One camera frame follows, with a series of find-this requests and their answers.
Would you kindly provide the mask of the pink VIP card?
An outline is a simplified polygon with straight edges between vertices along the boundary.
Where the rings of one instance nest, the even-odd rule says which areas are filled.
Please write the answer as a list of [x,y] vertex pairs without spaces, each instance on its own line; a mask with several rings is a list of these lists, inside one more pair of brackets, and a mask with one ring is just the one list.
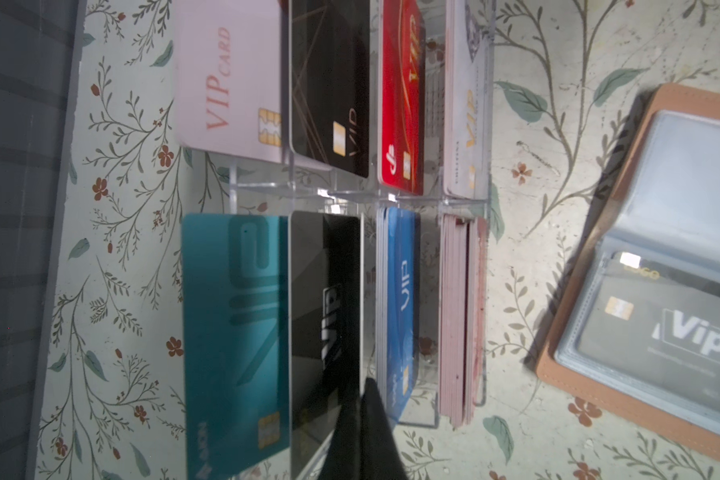
[[280,163],[287,4],[176,4],[176,135],[185,147]]

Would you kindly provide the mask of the red VIP card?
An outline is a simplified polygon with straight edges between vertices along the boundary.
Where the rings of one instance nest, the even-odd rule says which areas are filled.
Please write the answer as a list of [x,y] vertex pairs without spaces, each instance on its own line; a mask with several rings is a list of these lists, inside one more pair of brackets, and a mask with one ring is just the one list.
[[424,187],[425,40],[415,1],[380,3],[378,179],[412,195]]

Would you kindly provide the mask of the blue VIP card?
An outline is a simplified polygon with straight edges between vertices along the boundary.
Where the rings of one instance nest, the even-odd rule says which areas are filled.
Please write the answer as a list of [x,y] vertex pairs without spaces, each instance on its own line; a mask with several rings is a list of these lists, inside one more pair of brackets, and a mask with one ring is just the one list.
[[410,210],[377,212],[376,382],[392,425],[399,423],[416,382],[416,224]]

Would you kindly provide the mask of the white VIP card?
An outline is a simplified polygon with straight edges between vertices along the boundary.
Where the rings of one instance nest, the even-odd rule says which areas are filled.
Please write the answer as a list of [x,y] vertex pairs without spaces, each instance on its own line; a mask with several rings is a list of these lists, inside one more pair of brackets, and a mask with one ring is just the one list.
[[443,190],[487,198],[490,22],[483,1],[446,3]]

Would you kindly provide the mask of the black VIP card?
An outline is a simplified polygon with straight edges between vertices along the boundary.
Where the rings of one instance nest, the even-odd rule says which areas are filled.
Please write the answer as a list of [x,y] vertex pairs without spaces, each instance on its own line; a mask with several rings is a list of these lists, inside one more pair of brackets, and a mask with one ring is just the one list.
[[573,343],[614,387],[720,422],[720,283],[617,252]]

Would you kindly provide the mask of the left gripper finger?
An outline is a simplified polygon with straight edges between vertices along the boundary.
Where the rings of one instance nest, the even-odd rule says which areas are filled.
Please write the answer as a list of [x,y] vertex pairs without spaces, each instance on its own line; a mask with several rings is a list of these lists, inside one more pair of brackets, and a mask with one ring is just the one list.
[[407,479],[374,379],[342,406],[318,479]]

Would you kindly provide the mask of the black card right column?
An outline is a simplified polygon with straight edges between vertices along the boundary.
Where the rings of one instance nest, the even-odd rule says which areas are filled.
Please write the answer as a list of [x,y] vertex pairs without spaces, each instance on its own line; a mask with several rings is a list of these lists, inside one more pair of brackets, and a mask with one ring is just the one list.
[[369,174],[370,3],[289,3],[292,152]]

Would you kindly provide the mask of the teal VIP card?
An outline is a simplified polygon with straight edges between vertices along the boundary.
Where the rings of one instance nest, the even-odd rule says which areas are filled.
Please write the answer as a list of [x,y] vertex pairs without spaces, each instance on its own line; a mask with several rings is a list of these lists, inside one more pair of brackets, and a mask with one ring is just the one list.
[[187,475],[229,479],[289,445],[287,220],[182,226]]

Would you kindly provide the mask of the clear acrylic card holder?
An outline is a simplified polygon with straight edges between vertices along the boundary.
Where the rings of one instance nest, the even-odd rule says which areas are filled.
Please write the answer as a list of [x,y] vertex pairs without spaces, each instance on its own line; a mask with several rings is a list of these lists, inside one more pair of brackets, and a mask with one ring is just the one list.
[[[369,174],[367,177],[345,172],[301,157],[292,152],[289,143],[290,76],[289,76],[289,3],[284,20],[282,49],[282,153],[280,163],[270,163],[243,157],[197,150],[205,155],[219,154],[231,160],[223,186],[230,196],[229,215],[278,216],[287,220],[288,253],[288,365],[289,365],[289,445],[278,454],[259,462],[229,479],[251,477],[271,463],[281,463],[291,474],[291,392],[290,392],[290,314],[289,314],[289,227],[290,215],[295,211],[354,216],[360,221],[360,282],[361,282],[361,343],[359,389],[364,393],[367,378],[376,381],[376,247],[377,212],[381,207],[398,207],[417,214],[416,270],[417,304],[414,341],[416,382],[400,421],[390,424],[392,435],[396,429],[412,432],[415,428],[437,428],[449,419],[439,413],[439,294],[441,217],[453,214],[465,218],[483,218],[487,222],[489,207],[490,123],[492,98],[489,84],[492,78],[493,45],[491,34],[495,27],[495,5],[486,3],[490,22],[490,95],[487,198],[468,200],[446,195],[443,190],[444,166],[444,104],[445,104],[445,30],[448,1],[415,1],[425,24],[425,95],[424,95],[424,187],[420,195],[412,195],[387,187],[378,179],[379,143],[379,18],[382,1],[370,3],[370,136]],[[316,456],[310,474],[305,479],[318,479],[330,447],[331,435],[324,451]],[[415,438],[406,451],[397,448],[407,478],[414,465],[430,456],[431,447]]]

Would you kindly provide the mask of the black VIP card left column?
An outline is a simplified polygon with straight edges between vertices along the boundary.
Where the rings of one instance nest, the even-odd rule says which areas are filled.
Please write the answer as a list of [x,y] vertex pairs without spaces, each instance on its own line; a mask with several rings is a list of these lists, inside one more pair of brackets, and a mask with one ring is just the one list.
[[288,227],[291,474],[305,479],[359,389],[360,221],[295,211]]

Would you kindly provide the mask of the pink leather card wallet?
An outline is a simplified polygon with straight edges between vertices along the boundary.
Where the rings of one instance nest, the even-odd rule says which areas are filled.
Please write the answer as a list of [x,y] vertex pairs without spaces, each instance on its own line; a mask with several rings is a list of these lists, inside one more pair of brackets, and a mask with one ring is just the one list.
[[536,372],[720,461],[720,94],[653,95]]

